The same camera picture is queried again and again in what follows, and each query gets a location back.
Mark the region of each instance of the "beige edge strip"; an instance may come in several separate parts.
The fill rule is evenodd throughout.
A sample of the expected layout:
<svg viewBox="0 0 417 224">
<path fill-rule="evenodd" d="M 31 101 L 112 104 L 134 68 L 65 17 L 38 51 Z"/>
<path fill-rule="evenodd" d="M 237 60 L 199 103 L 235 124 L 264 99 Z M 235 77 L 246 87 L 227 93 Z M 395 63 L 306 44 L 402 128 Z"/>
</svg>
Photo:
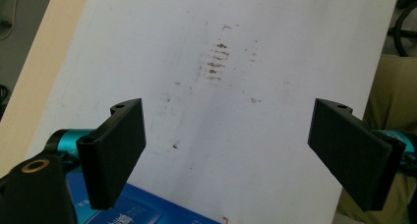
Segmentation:
<svg viewBox="0 0 417 224">
<path fill-rule="evenodd" d="M 0 178 L 25 159 L 87 0 L 50 0 L 0 123 Z"/>
</svg>

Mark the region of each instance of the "blue book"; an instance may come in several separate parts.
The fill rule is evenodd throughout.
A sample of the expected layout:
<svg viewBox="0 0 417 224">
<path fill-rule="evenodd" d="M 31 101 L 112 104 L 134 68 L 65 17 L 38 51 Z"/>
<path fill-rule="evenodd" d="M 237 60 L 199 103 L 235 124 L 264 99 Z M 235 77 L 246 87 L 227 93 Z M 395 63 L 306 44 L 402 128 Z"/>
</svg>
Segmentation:
<svg viewBox="0 0 417 224">
<path fill-rule="evenodd" d="M 220 224 L 129 184 L 113 208 L 93 210 L 83 174 L 70 173 L 67 181 L 80 224 Z"/>
</svg>

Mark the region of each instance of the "white tabletop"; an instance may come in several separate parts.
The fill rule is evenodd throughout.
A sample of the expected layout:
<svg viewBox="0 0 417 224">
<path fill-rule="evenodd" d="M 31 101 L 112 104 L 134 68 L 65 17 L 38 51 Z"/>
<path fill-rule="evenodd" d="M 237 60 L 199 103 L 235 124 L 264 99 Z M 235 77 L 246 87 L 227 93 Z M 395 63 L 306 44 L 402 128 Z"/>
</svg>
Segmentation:
<svg viewBox="0 0 417 224">
<path fill-rule="evenodd" d="M 362 116 L 394 1 L 88 0 L 28 156 L 140 97 L 131 184 L 217 221 L 331 223 L 314 100 Z"/>
</svg>

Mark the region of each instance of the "white table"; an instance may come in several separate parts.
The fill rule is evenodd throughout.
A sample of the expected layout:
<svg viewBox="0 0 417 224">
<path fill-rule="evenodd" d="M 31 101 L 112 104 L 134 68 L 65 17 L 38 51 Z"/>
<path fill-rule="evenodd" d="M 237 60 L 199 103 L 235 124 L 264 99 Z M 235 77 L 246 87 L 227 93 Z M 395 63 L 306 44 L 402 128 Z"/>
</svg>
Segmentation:
<svg viewBox="0 0 417 224">
<path fill-rule="evenodd" d="M 314 100 L 363 115 L 394 1 L 87 0 L 28 156 L 141 97 L 131 184 L 217 221 L 331 223 L 341 186 L 307 145 Z"/>
</svg>

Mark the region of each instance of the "khaki pants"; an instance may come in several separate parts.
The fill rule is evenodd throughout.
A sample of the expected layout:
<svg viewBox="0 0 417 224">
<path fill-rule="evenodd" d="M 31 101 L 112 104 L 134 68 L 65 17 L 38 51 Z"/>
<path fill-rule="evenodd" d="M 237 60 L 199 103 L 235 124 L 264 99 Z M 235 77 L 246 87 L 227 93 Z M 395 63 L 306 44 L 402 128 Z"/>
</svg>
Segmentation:
<svg viewBox="0 0 417 224">
<path fill-rule="evenodd" d="M 364 122 L 373 129 L 417 133 L 417 58 L 381 57 Z M 415 187 L 416 178 L 397 174 L 384 209 L 367 212 L 343 190 L 336 211 L 367 224 L 407 223 L 407 204 Z"/>
</svg>

